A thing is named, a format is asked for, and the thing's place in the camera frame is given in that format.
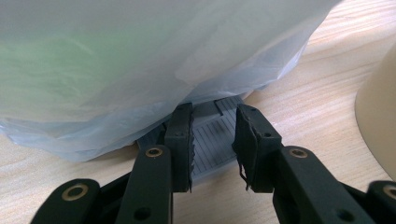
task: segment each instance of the beige cup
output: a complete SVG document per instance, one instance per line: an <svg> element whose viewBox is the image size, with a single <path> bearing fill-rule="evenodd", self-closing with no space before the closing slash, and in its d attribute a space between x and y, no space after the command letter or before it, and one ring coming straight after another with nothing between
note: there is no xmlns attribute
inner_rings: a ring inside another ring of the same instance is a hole
<svg viewBox="0 0 396 224"><path fill-rule="evenodd" d="M368 148L396 180L396 44L359 89L355 115Z"/></svg>

